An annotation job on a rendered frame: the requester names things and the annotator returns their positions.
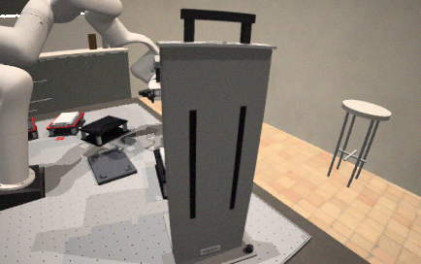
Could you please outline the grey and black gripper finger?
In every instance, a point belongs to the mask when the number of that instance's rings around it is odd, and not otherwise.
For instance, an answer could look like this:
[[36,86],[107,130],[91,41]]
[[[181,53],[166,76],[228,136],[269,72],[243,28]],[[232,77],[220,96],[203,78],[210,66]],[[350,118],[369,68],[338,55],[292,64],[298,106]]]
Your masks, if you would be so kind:
[[147,99],[149,97],[149,100],[151,100],[151,103],[153,104],[154,103],[154,97],[157,96],[157,95],[154,95],[154,90],[156,90],[156,89],[140,90],[139,95],[141,95],[141,96],[143,95],[143,97],[146,97]]

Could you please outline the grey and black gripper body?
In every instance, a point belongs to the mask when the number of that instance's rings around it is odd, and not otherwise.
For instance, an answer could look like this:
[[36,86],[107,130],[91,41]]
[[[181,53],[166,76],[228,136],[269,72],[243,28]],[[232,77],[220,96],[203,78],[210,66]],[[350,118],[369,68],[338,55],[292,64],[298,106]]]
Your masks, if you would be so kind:
[[158,95],[154,97],[154,101],[161,101],[161,90],[160,90],[160,82],[156,82],[156,77],[149,82],[148,89],[156,89],[154,90],[154,95]]

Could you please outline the black cylindrical knob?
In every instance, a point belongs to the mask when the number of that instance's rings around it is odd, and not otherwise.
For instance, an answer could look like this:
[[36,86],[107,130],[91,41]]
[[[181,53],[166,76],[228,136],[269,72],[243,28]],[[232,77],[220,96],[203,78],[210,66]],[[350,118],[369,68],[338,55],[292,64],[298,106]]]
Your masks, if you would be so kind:
[[252,252],[253,252],[253,245],[248,244],[248,245],[246,246],[245,251],[246,251],[247,253],[252,253]]

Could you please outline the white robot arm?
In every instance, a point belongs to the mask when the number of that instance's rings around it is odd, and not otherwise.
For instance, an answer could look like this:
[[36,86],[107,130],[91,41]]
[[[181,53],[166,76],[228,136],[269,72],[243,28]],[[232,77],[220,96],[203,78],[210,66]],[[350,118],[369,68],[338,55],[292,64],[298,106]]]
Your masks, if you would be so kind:
[[[53,24],[70,22],[83,11],[86,21],[112,48],[145,44],[149,51],[130,71],[146,84],[155,77],[160,83],[159,49],[146,36],[127,31],[116,18],[122,13],[120,0],[30,0],[14,28],[0,26],[0,63],[34,65]],[[0,191],[21,189],[35,180],[28,157],[32,91],[33,80],[26,71],[0,64]]]

